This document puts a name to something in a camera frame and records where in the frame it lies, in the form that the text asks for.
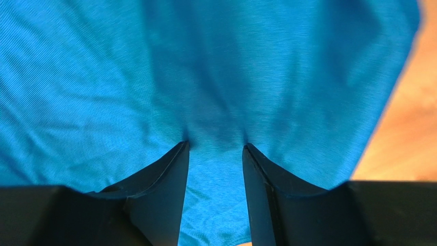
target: orange background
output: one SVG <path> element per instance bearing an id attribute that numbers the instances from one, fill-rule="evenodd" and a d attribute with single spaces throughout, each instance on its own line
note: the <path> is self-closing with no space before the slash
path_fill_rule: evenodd
<path id="1" fill-rule="evenodd" d="M 352 179 L 437 181 L 437 1 L 419 4 L 409 61 Z"/>

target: textured fabric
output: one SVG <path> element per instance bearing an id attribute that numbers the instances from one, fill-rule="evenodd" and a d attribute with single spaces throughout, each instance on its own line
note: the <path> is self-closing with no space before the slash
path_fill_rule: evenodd
<path id="1" fill-rule="evenodd" d="M 0 185 L 99 191 L 189 140 L 180 245 L 250 241 L 244 143 L 348 179 L 418 25 L 411 0 L 0 0 Z"/>

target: black plastic part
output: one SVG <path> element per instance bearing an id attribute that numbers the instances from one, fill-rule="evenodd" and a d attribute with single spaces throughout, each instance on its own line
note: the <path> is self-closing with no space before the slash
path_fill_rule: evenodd
<path id="1" fill-rule="evenodd" d="M 437 183 L 348 181 L 327 191 L 243 149 L 254 246 L 437 245 Z"/>
<path id="2" fill-rule="evenodd" d="M 0 189 L 0 245 L 177 245 L 189 145 L 99 193 Z"/>

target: orange surface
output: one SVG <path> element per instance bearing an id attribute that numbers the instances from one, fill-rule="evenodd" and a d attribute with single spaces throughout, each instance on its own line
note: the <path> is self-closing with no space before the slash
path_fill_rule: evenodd
<path id="1" fill-rule="evenodd" d="M 419 3 L 408 64 L 352 179 L 437 181 L 437 1 Z"/>

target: blue fabric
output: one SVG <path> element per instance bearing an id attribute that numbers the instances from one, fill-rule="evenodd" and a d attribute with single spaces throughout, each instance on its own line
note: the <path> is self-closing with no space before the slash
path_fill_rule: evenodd
<path id="1" fill-rule="evenodd" d="M 189 140 L 180 245 L 250 241 L 244 143 L 348 179 L 418 25 L 412 0 L 3 0 L 0 185 L 99 191 Z"/>

